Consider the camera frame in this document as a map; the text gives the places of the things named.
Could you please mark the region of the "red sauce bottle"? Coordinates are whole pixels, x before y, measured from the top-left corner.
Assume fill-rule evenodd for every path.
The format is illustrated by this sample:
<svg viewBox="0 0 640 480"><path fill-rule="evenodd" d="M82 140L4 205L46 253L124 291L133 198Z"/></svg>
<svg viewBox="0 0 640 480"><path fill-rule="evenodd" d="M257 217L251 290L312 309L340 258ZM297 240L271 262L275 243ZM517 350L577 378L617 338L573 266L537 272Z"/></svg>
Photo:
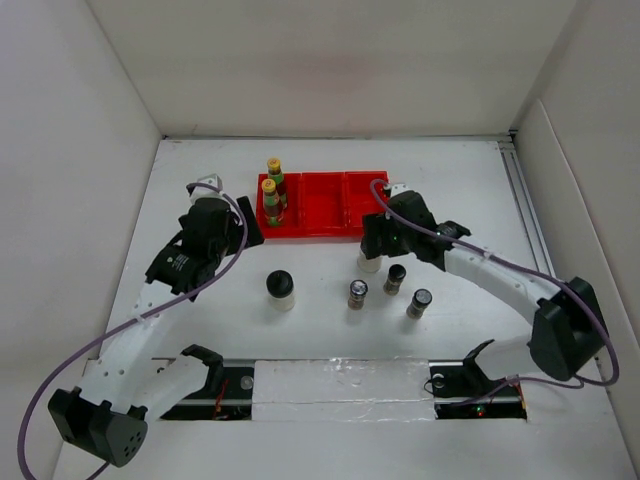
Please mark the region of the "red sauce bottle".
<svg viewBox="0 0 640 480"><path fill-rule="evenodd" d="M278 158L272 157L267 160L268 177L276 183L276 190L279 198L286 209L288 206L287 186L284 173L281 168L281 162Z"/></svg>
<svg viewBox="0 0 640 480"><path fill-rule="evenodd" d="M284 183L267 177L261 182L261 189L263 212L267 224L273 227L282 225L287 204Z"/></svg>

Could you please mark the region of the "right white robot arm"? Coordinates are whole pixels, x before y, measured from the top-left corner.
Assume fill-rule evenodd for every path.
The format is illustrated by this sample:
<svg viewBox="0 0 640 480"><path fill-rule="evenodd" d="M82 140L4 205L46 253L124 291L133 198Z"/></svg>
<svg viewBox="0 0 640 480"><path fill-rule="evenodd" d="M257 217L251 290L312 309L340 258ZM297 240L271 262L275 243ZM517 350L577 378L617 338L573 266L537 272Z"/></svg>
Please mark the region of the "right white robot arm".
<svg viewBox="0 0 640 480"><path fill-rule="evenodd" d="M363 218L359 264L377 269L384 257L414 255L444 273L465 279L517 312L528 335L487 340L462 360L454 378L433 378L434 394L478 402L533 381L567 389L610 386L620 375L594 288L575 277L569 282L503 259L471 243L466 227L437 223L422 196L404 184L374 180L371 193L382 212Z"/></svg>

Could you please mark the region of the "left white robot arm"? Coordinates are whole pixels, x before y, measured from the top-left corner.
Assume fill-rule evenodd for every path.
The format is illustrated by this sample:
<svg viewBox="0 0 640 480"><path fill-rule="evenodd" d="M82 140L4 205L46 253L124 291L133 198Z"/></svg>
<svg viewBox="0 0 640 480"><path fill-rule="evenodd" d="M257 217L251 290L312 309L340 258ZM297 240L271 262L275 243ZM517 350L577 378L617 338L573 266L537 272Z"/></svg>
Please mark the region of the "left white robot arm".
<svg viewBox="0 0 640 480"><path fill-rule="evenodd" d="M156 373L152 358L186 307L218 278L224 259L264 241L246 196L198 198L179 224L145 273L132 324L115 334L76 387L56 390L48 403L64 441L114 467L127 465L149 425L182 399L223 388L223 358L204 346L188 344Z"/></svg>

